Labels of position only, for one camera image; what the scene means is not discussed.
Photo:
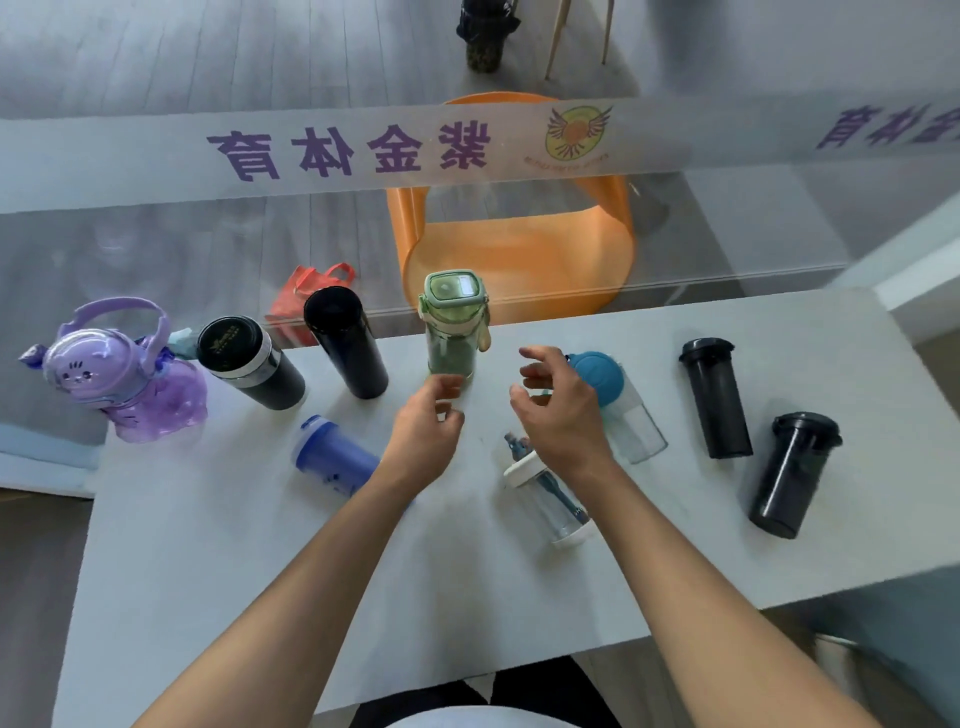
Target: black tumbler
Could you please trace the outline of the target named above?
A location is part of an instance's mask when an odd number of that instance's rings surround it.
[[[754,454],[733,376],[733,344],[724,339],[693,339],[680,361],[690,376],[707,452],[715,460]]]
[[[774,420],[777,444],[767,463],[750,520],[767,533],[795,539],[830,451],[843,445],[840,426],[824,415],[792,412]]]
[[[303,305],[303,320],[355,397],[372,400],[384,393],[387,370],[353,291],[342,285],[315,291]]]
[[[211,374],[268,409],[289,409],[306,384],[267,330],[246,316],[210,322],[197,339],[197,358]]]

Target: blue lid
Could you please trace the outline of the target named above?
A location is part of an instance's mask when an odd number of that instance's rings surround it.
[[[567,355],[570,366],[580,378],[596,390],[601,407],[606,407],[623,392],[624,380],[620,365],[601,352]]]
[[[297,470],[301,470],[300,456],[303,453],[303,449],[306,448],[307,443],[309,443],[313,438],[322,435],[323,433],[330,430],[332,427],[336,427],[337,424],[327,420],[320,415],[314,415],[311,418],[308,418],[300,426],[300,438],[297,441],[297,444],[294,446],[293,452],[293,461],[294,467]]]

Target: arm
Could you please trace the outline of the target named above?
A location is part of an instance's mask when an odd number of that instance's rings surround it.
[[[559,350],[521,349],[510,399],[543,462],[584,503],[699,728],[879,728],[767,621],[613,460],[596,393]]]
[[[413,497],[446,469],[462,378],[432,376],[399,411],[370,481],[167,688],[136,728],[303,728],[353,613]],[[437,415],[446,414],[443,422]]]

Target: purple handle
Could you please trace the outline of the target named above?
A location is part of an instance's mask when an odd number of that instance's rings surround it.
[[[167,341],[170,339],[170,319],[167,318],[166,311],[153,301],[138,299],[135,296],[117,296],[111,299],[100,299],[100,301],[85,303],[73,312],[72,321],[60,325],[60,328],[57,330],[57,338],[60,339],[68,333],[73,333],[83,328],[87,322],[105,313],[123,311],[128,308],[150,308],[160,315],[159,321],[156,324],[156,333],[150,339],[150,344],[147,346],[142,365],[144,374],[153,376],[156,368],[156,358],[159,356],[160,350],[167,345]]]

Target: red bag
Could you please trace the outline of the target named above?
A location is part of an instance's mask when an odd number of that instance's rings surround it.
[[[340,273],[345,278],[338,278]],[[317,339],[303,322],[303,304],[314,291],[330,285],[343,285],[347,288],[353,283],[357,272],[349,263],[337,263],[326,273],[316,268],[304,268],[298,265],[293,275],[276,294],[274,304],[267,314],[267,323],[271,324],[271,334],[282,349],[292,347],[315,347]]]

